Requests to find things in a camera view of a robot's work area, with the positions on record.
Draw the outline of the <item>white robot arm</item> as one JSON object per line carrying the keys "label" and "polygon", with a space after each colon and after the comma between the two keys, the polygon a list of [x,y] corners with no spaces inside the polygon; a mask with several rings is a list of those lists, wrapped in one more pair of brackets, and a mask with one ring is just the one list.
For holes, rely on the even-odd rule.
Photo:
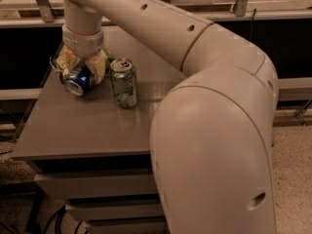
{"label": "white robot arm", "polygon": [[274,64],[228,29],[157,0],[64,0],[63,40],[79,56],[99,38],[96,12],[185,75],[162,99],[149,143],[171,234],[277,234]]}

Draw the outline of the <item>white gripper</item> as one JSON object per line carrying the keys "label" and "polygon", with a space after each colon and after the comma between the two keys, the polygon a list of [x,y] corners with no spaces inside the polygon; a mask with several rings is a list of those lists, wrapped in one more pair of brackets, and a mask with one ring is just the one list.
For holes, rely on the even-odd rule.
{"label": "white gripper", "polygon": [[95,76],[95,84],[100,84],[105,76],[107,60],[105,52],[100,50],[103,45],[103,32],[100,30],[95,34],[81,35],[64,25],[62,27],[62,41],[66,46],[63,50],[62,79],[65,80],[80,62],[79,57],[90,57],[86,64]]}

